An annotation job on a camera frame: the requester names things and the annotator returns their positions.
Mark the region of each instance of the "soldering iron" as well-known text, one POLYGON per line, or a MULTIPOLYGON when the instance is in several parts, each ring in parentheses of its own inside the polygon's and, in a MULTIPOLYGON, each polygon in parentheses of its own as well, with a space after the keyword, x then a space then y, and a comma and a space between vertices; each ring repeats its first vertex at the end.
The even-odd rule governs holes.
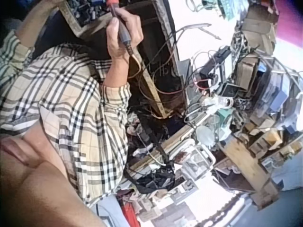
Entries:
POLYGON ((120 41, 125 45, 127 52, 130 56, 134 54, 134 51, 132 49, 131 45, 131 36, 129 35, 129 32, 124 24, 124 21, 121 19, 120 16, 116 13, 116 8, 119 8, 119 0, 107 0, 106 4, 108 8, 110 9, 110 12, 112 13, 113 17, 116 17, 119 20, 119 38, 120 41))

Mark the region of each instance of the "shirt cuff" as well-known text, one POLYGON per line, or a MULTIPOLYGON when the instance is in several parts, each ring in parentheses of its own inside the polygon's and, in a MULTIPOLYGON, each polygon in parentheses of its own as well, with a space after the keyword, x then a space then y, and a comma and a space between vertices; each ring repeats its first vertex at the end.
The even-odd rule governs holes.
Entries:
POLYGON ((100 87, 101 102, 112 107, 127 108, 128 100, 131 97, 130 86, 127 83, 122 87, 100 87))
POLYGON ((34 48, 22 45, 15 31, 12 30, 4 39, 1 57, 4 61, 11 62, 17 69, 22 70, 23 63, 33 51, 34 48))

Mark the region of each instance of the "pink wall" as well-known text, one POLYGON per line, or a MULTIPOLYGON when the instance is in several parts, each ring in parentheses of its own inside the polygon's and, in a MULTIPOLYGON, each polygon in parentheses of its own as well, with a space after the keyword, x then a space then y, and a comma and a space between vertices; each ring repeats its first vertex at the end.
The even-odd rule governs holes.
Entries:
POLYGON ((303 48, 303 16, 291 0, 277 0, 280 12, 277 37, 303 48))

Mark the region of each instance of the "man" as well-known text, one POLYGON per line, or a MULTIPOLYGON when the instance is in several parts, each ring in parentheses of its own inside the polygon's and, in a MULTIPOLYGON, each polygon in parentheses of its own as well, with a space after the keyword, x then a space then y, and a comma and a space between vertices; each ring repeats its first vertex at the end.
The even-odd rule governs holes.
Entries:
MULTIPOLYGON (((126 163, 129 55, 118 41, 119 21, 107 27, 111 61, 61 44, 29 63, 40 30, 62 1, 38 3, 0 50, 1 198, 8 213, 15 202, 36 198, 57 207, 71 198, 80 206, 71 185, 91 205, 115 191, 126 163)), ((137 46, 140 18, 116 12, 137 46)))

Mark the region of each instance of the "soldering iron handle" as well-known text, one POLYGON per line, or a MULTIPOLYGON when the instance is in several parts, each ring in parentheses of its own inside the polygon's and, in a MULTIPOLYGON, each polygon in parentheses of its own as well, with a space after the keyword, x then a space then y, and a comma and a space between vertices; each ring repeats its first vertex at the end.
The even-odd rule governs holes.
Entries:
POLYGON ((110 9, 110 12, 112 13, 113 17, 116 17, 119 19, 120 23, 119 23, 119 38, 121 40, 122 43, 124 43, 125 45, 130 45, 131 42, 131 36, 129 35, 129 32, 123 22, 123 20, 121 19, 120 16, 117 15, 115 8, 119 8, 119 4, 118 3, 114 3, 115 1, 107 1, 107 6, 110 9))

